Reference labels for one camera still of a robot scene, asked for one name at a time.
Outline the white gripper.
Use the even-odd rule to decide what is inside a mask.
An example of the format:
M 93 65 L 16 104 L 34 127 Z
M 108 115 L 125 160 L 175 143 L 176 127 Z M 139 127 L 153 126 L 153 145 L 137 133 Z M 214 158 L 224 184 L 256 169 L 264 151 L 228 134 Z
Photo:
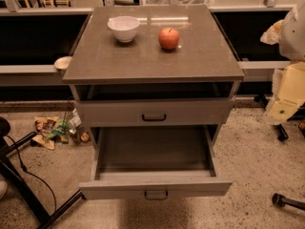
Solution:
M 279 43 L 283 21 L 271 25 L 260 37 L 262 43 Z M 290 64 L 284 70 L 275 69 L 273 75 L 273 97 L 266 107 L 265 121 L 279 125 L 292 117 L 305 102 L 305 63 Z

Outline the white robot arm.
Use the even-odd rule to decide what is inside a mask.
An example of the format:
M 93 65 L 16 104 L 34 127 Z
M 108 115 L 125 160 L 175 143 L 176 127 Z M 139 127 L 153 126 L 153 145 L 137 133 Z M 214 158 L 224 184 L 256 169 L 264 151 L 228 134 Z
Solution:
M 273 96 L 264 114 L 268 124 L 278 125 L 305 103 L 305 0 L 300 0 L 284 19 L 271 25 L 260 41 L 277 44 L 279 53 L 291 61 L 284 70 L 274 70 Z

